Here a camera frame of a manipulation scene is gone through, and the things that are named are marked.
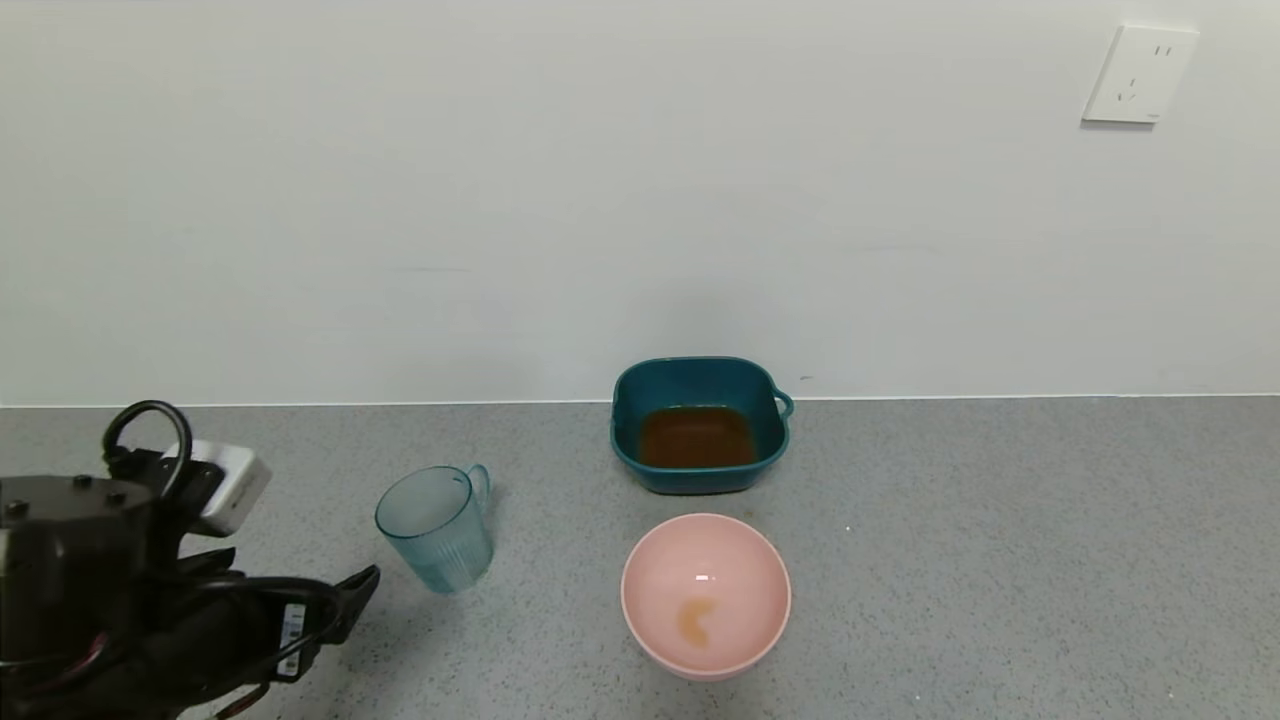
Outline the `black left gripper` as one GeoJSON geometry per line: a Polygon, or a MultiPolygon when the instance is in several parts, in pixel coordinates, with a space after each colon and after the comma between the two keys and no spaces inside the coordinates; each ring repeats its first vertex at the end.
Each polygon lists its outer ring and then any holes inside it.
{"type": "Polygon", "coordinates": [[[198,585],[195,611],[161,643],[159,703],[207,703],[301,679],[320,648],[344,644],[381,579],[374,564],[335,584],[198,585]]]}

